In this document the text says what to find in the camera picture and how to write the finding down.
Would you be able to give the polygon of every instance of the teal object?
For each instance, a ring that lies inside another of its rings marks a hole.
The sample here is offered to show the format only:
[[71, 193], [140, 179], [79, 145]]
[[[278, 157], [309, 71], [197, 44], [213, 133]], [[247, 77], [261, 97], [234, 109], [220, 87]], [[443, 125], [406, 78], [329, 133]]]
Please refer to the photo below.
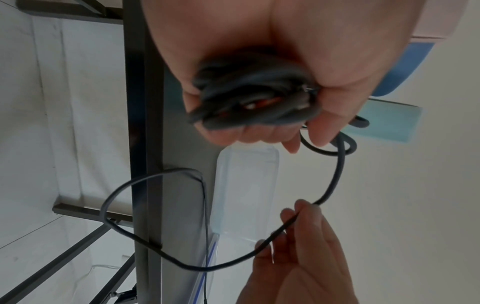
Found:
[[415, 134], [422, 108], [369, 99], [358, 115], [370, 121], [369, 127], [359, 129], [347, 126], [343, 129], [345, 133], [408, 143]]

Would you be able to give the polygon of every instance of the clear plastic container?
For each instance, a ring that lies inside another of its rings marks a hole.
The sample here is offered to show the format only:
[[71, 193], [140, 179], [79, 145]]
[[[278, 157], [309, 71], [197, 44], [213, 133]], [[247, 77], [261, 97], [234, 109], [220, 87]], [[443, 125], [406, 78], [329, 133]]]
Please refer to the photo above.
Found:
[[279, 163], [279, 151], [267, 144], [236, 144], [220, 153], [210, 216], [214, 233], [251, 242], [267, 236]]

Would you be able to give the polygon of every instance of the hand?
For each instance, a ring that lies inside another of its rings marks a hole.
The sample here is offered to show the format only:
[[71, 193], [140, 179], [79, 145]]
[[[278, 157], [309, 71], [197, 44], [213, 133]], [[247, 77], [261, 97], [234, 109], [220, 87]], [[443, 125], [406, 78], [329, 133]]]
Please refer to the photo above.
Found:
[[[305, 65], [323, 87], [322, 113], [308, 122], [311, 141], [327, 144], [360, 110], [408, 44], [425, 0], [143, 0], [153, 39], [181, 82], [185, 108], [200, 104], [192, 78], [201, 60], [271, 46]], [[300, 148], [301, 124], [198, 130], [229, 145], [282, 142]]]
[[299, 200], [282, 222], [299, 213], [293, 227], [262, 250], [237, 304], [358, 303], [345, 255], [320, 208]]

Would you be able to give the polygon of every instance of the black cable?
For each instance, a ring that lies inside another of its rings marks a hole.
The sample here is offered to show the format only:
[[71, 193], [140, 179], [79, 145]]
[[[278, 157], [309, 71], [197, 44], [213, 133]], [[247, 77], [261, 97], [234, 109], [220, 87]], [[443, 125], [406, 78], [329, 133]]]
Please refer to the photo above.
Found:
[[[320, 111], [317, 102], [319, 90], [312, 77], [301, 67], [279, 59], [275, 56], [254, 53], [241, 53], [220, 57], [202, 63], [193, 84], [201, 89], [202, 105], [189, 113], [191, 123], [202, 120], [203, 125], [211, 130], [227, 129], [249, 124], [289, 124], [307, 121], [318, 115]], [[265, 105], [265, 100], [280, 98], [280, 101]], [[368, 120], [356, 116], [350, 124], [358, 128], [369, 125]], [[310, 150], [327, 156], [336, 156], [335, 172], [323, 196], [313, 204], [322, 205], [334, 192], [345, 165], [345, 157], [355, 152], [357, 143], [350, 136], [340, 132], [331, 144], [337, 151], [326, 151], [310, 144], [302, 135], [301, 142]], [[125, 189], [151, 178], [184, 174], [201, 183], [203, 195], [203, 210], [205, 217], [206, 258], [205, 267], [185, 264], [162, 250], [161, 245], [152, 244], [139, 236], [120, 228], [107, 218], [107, 210], [115, 198]], [[204, 272], [203, 296], [207, 303], [207, 273], [234, 266], [246, 261], [265, 249], [276, 237], [290, 227], [297, 219], [295, 215], [275, 232], [273, 232], [259, 247], [232, 261], [207, 266], [209, 258], [208, 235], [208, 204], [206, 183], [202, 173], [190, 168], [175, 168], [159, 173], [134, 178], [117, 188], [105, 200], [100, 209], [102, 222], [116, 232], [136, 241], [146, 248], [156, 252], [162, 258], [176, 266], [191, 271]]]

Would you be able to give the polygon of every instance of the pink object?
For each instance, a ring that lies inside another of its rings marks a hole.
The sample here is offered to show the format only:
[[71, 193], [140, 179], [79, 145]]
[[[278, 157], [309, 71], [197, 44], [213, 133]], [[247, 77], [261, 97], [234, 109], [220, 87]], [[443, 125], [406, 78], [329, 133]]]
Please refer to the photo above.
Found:
[[426, 0], [411, 42], [439, 42], [450, 36], [462, 17], [468, 0]]

